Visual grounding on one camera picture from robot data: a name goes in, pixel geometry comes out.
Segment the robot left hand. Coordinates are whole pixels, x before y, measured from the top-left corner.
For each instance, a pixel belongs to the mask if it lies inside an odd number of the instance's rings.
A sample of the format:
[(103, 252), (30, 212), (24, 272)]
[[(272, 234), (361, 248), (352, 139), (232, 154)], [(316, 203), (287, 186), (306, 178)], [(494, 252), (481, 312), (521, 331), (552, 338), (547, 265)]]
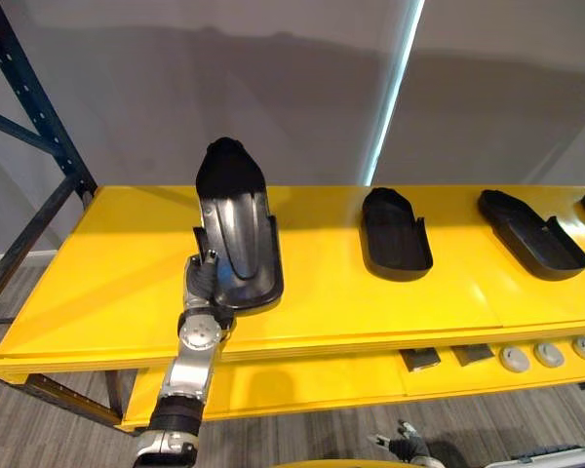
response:
[(194, 227), (193, 233), (198, 252), (185, 264), (183, 302), (186, 309), (209, 307), (217, 285), (218, 253), (212, 248), (205, 228)]

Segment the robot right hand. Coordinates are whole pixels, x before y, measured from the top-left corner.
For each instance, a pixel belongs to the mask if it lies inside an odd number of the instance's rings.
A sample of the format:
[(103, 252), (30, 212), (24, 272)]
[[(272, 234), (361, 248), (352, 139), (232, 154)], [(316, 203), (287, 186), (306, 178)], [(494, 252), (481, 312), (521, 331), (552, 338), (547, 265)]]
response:
[(384, 449), (399, 460), (410, 464), (423, 465), (431, 458), (430, 450), (414, 426), (404, 419), (398, 420), (397, 438), (390, 439), (381, 434), (368, 435), (368, 441)]

